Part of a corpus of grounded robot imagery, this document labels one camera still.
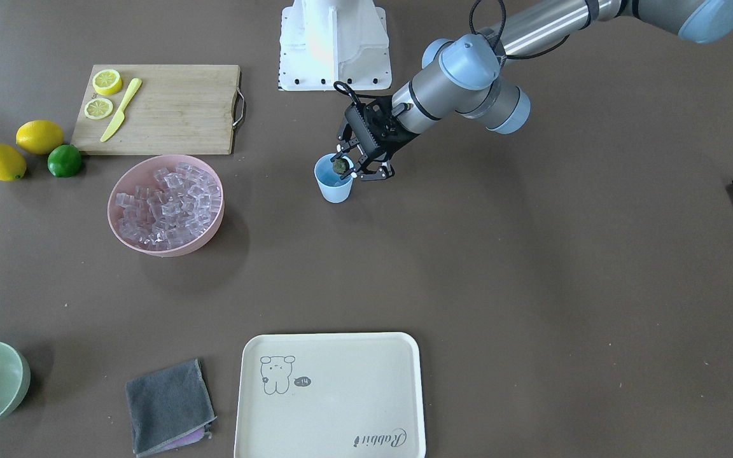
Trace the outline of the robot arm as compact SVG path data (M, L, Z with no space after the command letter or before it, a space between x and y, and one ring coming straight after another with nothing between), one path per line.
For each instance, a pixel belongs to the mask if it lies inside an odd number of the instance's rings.
M527 121L529 96L501 76L509 62L558 49L593 23L632 17L691 43L712 43L733 31L733 1L541 1L489 28L470 24L463 37L438 39L424 52L422 69L394 95L358 95L335 82L351 104L328 159L339 180L393 177L390 161L408 142L450 113L511 134Z

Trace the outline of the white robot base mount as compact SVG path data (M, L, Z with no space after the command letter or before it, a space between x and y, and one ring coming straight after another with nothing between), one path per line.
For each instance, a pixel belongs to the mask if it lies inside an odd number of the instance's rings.
M392 85L386 11L372 1L294 1L281 12L277 87L327 91Z

